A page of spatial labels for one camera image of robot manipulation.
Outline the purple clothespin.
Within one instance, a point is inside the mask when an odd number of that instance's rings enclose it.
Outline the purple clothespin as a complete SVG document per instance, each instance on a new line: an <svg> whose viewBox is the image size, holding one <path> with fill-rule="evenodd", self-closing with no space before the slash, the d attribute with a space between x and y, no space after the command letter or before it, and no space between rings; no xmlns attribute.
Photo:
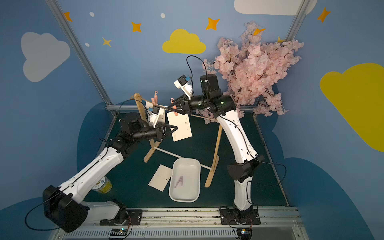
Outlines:
<svg viewBox="0 0 384 240"><path fill-rule="evenodd" d="M182 187L182 186L183 186L183 182L184 182L184 177L183 177L183 176L180 176L179 179L177 180L177 182L176 182L174 188L176 188L176 187L178 187L178 186Z"/></svg>

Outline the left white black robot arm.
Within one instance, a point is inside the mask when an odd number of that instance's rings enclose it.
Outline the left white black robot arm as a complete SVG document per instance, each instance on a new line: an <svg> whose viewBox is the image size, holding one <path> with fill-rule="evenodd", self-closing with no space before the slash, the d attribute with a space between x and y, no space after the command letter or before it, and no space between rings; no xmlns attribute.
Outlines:
<svg viewBox="0 0 384 240"><path fill-rule="evenodd" d="M103 151L74 177L60 186L49 186L43 191L44 215L66 233L84 223L111 221L115 225L128 224L126 207L107 201L84 202L86 195L115 166L119 165L142 140L162 140L178 128L166 123L150 125L138 113L129 113L120 120L121 128Z"/></svg>

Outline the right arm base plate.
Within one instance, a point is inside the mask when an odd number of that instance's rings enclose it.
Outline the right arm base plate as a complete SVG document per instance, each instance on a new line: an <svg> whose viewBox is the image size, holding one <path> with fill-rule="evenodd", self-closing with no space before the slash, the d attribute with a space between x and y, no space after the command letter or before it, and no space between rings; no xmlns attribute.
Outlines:
<svg viewBox="0 0 384 240"><path fill-rule="evenodd" d="M237 208L219 208L222 225L260 225L261 220L257 209L249 208L240 211Z"/></svg>

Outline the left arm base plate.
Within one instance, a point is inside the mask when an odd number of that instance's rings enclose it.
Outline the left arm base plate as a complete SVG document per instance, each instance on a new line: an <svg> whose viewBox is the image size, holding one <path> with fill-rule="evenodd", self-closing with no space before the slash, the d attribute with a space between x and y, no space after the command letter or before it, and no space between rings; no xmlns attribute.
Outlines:
<svg viewBox="0 0 384 240"><path fill-rule="evenodd" d="M100 226L139 226L143 210L120 209L111 220L100 220Z"/></svg>

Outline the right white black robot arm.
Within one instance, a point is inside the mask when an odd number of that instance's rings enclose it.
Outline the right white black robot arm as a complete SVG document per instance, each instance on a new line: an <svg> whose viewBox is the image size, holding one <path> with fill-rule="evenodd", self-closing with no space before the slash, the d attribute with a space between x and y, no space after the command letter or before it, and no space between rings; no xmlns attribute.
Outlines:
<svg viewBox="0 0 384 240"><path fill-rule="evenodd" d="M186 76L174 81L184 95L177 98L168 109L182 115L191 115L194 110L206 109L226 133L235 155L236 163L227 167L235 182L234 212L238 219L249 216L253 210L251 202L251 181L256 167L261 163L258 153L252 147L241 125L237 107L229 95L223 95L218 78L214 74L200 77L202 94L195 96L190 80Z"/></svg>

